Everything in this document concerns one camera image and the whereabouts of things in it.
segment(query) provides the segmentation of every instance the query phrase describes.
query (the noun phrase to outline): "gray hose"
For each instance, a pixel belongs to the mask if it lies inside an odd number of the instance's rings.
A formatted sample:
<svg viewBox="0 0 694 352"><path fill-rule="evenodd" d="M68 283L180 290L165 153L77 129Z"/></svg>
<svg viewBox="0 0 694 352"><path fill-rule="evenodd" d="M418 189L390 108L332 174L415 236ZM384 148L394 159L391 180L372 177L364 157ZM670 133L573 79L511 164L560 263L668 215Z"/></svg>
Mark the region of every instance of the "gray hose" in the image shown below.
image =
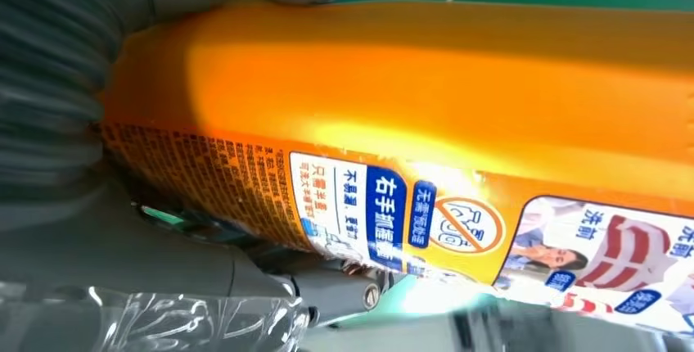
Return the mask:
<svg viewBox="0 0 694 352"><path fill-rule="evenodd" d="M0 0L0 241L7 242L0 250L0 279L69 273L70 266L57 262L60 272L31 268L44 261L51 266L50 250L33 246L47 241L52 250L64 251L58 255L64 261L88 255L74 247L79 240L61 237L52 223L62 222L68 230L67 225L104 222L108 209L95 203L128 206L122 192L105 189L94 166L101 144L88 133L88 125L102 116L95 93L105 87L128 34L224 1ZM117 192L118 200L104 201L104 195ZM79 227L95 257L115 258L128 249L127 243L99 244L109 239L99 229ZM100 247L110 251L99 253ZM1 265L16 259L27 259L26 266Z"/></svg>

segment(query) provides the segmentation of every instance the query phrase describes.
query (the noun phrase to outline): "prohibition symbol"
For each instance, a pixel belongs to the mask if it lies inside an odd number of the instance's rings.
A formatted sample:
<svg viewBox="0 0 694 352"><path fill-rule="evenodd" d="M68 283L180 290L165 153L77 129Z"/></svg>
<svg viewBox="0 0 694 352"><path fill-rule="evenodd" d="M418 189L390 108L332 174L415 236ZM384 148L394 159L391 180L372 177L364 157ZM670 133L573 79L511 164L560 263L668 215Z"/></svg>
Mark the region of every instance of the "prohibition symbol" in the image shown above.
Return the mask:
<svg viewBox="0 0 694 352"><path fill-rule="evenodd" d="M499 247L505 226L490 205L470 198L436 200L429 240L445 250L481 254Z"/></svg>

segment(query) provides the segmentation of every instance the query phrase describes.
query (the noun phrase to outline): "plastic wrap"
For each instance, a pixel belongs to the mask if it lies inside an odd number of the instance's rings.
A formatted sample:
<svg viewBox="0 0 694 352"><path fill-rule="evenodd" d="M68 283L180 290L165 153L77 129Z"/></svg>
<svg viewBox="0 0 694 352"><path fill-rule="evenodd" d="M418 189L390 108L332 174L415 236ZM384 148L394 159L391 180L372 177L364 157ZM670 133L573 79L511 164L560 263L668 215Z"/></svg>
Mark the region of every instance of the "plastic wrap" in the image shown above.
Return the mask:
<svg viewBox="0 0 694 352"><path fill-rule="evenodd" d="M203 297L0 283L0 350L297 350L300 298Z"/></svg>

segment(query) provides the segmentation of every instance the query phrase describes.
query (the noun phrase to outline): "gray plastic tube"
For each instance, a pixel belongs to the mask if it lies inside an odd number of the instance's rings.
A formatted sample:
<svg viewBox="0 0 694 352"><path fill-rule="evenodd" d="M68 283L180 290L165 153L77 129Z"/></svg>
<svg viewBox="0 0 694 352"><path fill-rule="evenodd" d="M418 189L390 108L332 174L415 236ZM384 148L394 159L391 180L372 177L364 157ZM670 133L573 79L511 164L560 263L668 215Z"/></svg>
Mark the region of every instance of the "gray plastic tube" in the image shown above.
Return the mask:
<svg viewBox="0 0 694 352"><path fill-rule="evenodd" d="M224 1L0 0L0 279L229 292L237 255L140 224L88 133L128 34Z"/></svg>

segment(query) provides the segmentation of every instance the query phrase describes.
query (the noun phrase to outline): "ribbed hose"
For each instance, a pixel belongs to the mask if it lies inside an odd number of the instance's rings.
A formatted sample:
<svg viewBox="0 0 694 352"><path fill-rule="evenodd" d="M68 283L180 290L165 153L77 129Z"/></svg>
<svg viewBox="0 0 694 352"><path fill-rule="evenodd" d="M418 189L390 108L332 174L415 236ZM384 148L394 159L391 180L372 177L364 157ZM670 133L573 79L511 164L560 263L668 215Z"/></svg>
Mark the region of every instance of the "ribbed hose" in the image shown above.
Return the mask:
<svg viewBox="0 0 694 352"><path fill-rule="evenodd" d="M147 0L132 2L126 18L113 0L0 0L0 231L65 219L98 194L87 127L126 33L146 24Z"/></svg>
<svg viewBox="0 0 694 352"><path fill-rule="evenodd" d="M0 0L0 232L74 217L98 195L88 125L124 38L224 0L176 1Z"/></svg>

